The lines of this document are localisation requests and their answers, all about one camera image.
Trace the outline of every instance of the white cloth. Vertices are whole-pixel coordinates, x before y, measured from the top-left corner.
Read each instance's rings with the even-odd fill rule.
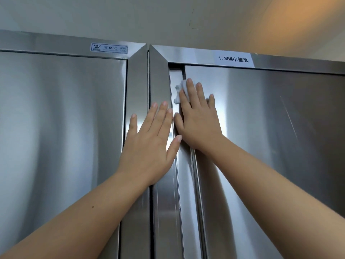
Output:
[[[177,85],[175,88],[176,88],[176,91],[177,91],[177,96],[176,96],[176,98],[174,99],[174,103],[175,103],[175,104],[181,103],[179,92],[180,92],[182,89],[183,89],[183,91],[185,91],[185,94],[186,94],[186,96],[187,96],[188,102],[190,102],[189,96],[188,96],[188,91],[187,91],[187,80],[182,80],[181,83],[180,83],[179,85]]]

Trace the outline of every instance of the label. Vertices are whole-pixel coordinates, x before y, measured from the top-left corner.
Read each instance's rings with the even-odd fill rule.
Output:
[[[250,53],[214,51],[213,56],[216,65],[255,68]]]
[[[90,51],[106,53],[128,53],[128,46],[106,43],[91,43]]]

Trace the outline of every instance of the fingernail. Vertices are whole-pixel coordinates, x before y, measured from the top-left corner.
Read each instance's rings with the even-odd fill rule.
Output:
[[[179,134],[179,135],[177,136],[177,141],[178,141],[179,143],[182,141],[182,135]]]

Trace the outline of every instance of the stainless steel door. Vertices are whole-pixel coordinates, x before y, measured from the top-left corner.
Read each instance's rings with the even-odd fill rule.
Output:
[[[222,132],[345,216],[345,76],[185,66]],[[208,258],[281,258],[216,166],[196,153]]]
[[[0,78],[1,254],[116,171],[126,61],[1,52]]]

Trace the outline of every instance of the ceiling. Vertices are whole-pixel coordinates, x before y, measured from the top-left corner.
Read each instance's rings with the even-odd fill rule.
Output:
[[[284,56],[345,48],[344,22],[345,0],[0,0],[0,29]]]

